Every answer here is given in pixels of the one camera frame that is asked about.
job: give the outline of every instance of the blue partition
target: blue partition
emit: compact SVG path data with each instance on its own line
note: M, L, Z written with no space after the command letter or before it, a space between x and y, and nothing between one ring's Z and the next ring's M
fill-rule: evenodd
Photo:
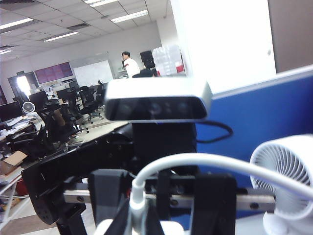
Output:
M234 130L226 140L198 144L198 152L230 156L249 162L261 143L281 137L313 133L313 76L280 83L258 90L214 99L210 120L223 122ZM218 127L197 124L198 139L212 139L225 134ZM201 166L203 172L230 172ZM239 187L251 187L250 178L230 172ZM250 215L241 211L238 217ZM189 217L178 219L188 228Z

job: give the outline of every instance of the plastic container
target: plastic container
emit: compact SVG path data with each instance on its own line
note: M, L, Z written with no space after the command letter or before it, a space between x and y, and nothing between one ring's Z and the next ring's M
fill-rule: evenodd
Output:
M156 71L159 76L175 75L182 72L184 73L179 46L171 45L158 47L153 49L152 55L156 65Z

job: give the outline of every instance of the whiteboard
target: whiteboard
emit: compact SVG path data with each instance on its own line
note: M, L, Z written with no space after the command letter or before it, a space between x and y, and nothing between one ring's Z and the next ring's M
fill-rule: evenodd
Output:
M113 79L108 60L74 68L74 73L80 87L98 85L99 80L107 83Z

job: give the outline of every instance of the white cable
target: white cable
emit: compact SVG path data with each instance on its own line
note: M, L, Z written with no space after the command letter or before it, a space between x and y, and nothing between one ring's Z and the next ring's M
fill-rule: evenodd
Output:
M207 153L182 153L160 158L146 165L132 182L130 209L134 219L134 228L140 231L139 223L145 207L145 181L158 171L183 165L209 165L263 179L275 186L287 189L308 200L313 200L313 188L287 176L241 160Z

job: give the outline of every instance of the black cable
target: black cable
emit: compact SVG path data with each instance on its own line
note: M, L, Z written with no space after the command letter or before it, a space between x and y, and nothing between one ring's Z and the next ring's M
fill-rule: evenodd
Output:
M217 126L217 127L220 127L222 129L226 130L228 132L228 134L220 136L220 137L217 137L215 139L211 139L211 140L205 140L205 141L197 140L197 143L214 143L214 142L217 142L217 141L221 141L221 140L227 139L227 138L231 137L234 134L234 131L233 131L233 129L231 129L230 126L227 126L226 124L218 122L218 121L198 122L198 124L209 125L209 126Z

